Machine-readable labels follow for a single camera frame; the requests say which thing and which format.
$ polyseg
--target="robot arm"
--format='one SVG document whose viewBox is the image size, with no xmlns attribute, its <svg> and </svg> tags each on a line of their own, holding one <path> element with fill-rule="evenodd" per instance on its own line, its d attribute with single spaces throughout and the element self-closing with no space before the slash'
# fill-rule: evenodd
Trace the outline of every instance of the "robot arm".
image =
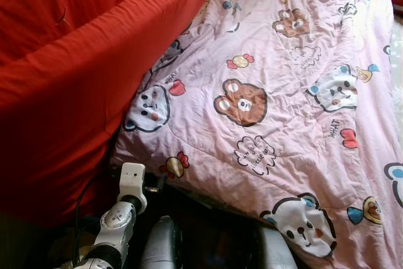
<svg viewBox="0 0 403 269">
<path fill-rule="evenodd" d="M 122 269 L 128 251 L 128 242 L 133 235 L 136 215 L 147 207 L 143 194 L 145 166 L 124 163 L 120 175 L 118 201 L 101 218 L 101 230 L 94 245 L 79 269 Z"/>
</svg>

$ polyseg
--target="bear eye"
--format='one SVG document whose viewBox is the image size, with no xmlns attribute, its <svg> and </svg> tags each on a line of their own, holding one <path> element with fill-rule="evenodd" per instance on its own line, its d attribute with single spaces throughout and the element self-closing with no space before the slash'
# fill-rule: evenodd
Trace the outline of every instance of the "bear eye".
<svg viewBox="0 0 403 269">
<path fill-rule="evenodd" d="M 290 239 L 294 239 L 294 233 L 292 233 L 291 230 L 287 230 L 287 236 L 288 236 Z"/>
</svg>

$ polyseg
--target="gray plastic part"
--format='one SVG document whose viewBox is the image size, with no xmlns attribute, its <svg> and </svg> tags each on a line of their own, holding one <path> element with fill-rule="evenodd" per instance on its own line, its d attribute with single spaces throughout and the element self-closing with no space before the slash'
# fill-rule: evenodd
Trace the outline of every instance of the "gray plastic part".
<svg viewBox="0 0 403 269">
<path fill-rule="evenodd" d="M 161 217 L 145 245 L 140 269 L 175 269 L 175 228 L 169 216 Z"/>
<path fill-rule="evenodd" d="M 283 236 L 274 229 L 258 226 L 258 269 L 298 269 Z"/>
</svg>

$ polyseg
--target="pink blanket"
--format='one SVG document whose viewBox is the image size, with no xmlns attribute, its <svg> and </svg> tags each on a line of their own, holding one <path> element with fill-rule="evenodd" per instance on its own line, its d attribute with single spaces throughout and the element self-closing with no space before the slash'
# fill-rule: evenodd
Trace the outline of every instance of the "pink blanket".
<svg viewBox="0 0 403 269">
<path fill-rule="evenodd" d="M 209 0 L 113 161 L 275 226 L 311 268 L 402 268 L 390 0 Z"/>
</svg>

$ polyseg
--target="brown bear face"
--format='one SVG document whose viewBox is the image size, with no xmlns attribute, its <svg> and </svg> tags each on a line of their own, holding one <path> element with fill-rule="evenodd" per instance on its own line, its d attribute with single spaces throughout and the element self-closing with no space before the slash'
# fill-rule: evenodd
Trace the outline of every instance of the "brown bear face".
<svg viewBox="0 0 403 269">
<path fill-rule="evenodd" d="M 267 111 L 267 95 L 263 88 L 237 79 L 227 79 L 222 84 L 225 95 L 214 99 L 217 113 L 244 127 L 263 120 Z"/>
<path fill-rule="evenodd" d="M 277 33 L 282 33 L 288 38 L 309 33 L 307 17 L 301 10 L 281 10 L 278 15 L 280 20 L 273 22 L 273 28 Z"/>
</svg>

